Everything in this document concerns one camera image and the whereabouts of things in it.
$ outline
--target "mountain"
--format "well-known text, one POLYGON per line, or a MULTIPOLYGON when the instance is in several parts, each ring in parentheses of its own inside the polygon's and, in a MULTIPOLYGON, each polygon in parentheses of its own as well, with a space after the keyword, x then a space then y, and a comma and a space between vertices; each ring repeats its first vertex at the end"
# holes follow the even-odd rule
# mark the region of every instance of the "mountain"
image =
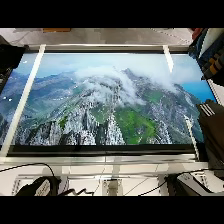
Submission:
MULTIPOLYGON (((74 72, 36 78, 14 144, 192 143, 184 115, 193 123, 196 139, 203 141, 195 107, 199 99, 180 85, 175 85, 176 92, 172 92, 128 68, 120 74, 128 78, 129 86, 115 77, 78 80, 74 72)), ((21 94, 19 89, 11 95, 5 92, 12 99, 21 94)), ((7 109, 0 107, 0 140, 10 120, 7 110, 11 114, 15 110, 10 107, 11 102, 1 99, 2 102, 7 109)))

